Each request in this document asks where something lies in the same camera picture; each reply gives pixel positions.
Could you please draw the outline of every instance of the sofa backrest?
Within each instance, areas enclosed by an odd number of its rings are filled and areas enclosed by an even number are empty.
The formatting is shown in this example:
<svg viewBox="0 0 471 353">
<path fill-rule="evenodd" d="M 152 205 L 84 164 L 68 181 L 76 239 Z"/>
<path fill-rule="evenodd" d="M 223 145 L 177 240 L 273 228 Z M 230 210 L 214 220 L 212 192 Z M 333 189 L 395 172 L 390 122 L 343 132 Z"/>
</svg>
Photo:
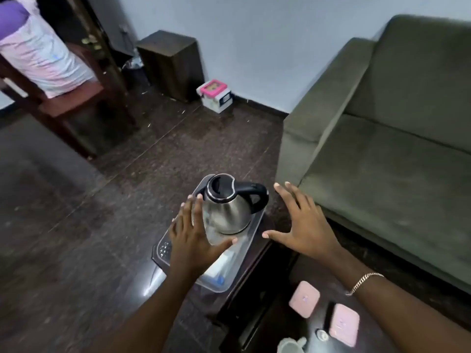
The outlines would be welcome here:
<svg viewBox="0 0 471 353">
<path fill-rule="evenodd" d="M 471 152 L 471 23 L 393 17 L 345 112 Z"/>
</svg>

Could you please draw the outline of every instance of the cup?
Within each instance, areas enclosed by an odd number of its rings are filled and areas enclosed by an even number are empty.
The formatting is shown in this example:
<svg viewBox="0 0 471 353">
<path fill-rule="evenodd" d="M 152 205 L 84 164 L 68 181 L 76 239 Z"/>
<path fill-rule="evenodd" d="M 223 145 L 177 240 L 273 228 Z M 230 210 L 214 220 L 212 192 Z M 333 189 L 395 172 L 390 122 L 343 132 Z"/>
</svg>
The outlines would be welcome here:
<svg viewBox="0 0 471 353">
<path fill-rule="evenodd" d="M 302 348 L 306 345 L 308 340 L 303 337 L 297 342 L 292 338 L 284 338 L 278 344 L 277 353 L 304 353 Z"/>
</svg>

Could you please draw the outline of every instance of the sofa cushion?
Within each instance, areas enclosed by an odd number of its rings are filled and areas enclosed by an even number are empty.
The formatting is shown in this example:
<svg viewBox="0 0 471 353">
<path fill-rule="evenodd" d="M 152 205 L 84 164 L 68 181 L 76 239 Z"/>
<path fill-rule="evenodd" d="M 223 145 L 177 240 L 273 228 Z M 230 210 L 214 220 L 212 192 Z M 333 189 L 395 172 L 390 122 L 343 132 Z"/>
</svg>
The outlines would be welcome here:
<svg viewBox="0 0 471 353">
<path fill-rule="evenodd" d="M 300 188 L 471 287 L 471 155 L 344 114 Z"/>
<path fill-rule="evenodd" d="M 471 152 L 471 23 L 400 15 L 345 112 Z"/>
</svg>

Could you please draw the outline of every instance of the kettle lid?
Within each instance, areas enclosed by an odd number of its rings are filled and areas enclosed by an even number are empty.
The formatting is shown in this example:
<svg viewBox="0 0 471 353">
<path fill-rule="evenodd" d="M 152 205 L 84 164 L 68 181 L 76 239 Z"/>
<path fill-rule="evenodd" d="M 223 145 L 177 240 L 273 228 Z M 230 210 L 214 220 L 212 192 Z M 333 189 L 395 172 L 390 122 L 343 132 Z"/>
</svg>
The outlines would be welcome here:
<svg viewBox="0 0 471 353">
<path fill-rule="evenodd" d="M 206 186 L 208 196 L 216 203 L 227 203 L 236 197 L 234 181 L 236 179 L 227 173 L 221 173 L 211 178 Z"/>
</svg>

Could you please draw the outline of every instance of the electric kettle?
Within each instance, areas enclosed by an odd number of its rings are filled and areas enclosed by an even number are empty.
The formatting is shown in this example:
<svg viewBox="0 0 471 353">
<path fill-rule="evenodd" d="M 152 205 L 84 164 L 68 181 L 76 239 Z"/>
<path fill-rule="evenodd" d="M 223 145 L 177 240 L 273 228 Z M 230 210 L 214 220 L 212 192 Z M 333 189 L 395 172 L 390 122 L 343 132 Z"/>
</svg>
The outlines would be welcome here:
<svg viewBox="0 0 471 353">
<path fill-rule="evenodd" d="M 203 195 L 203 215 L 221 234 L 237 234 L 249 224 L 253 213 L 268 203 L 268 190 L 263 184 L 236 181 L 226 173 L 214 175 L 200 191 Z M 257 195 L 255 203 L 250 195 Z"/>
</svg>

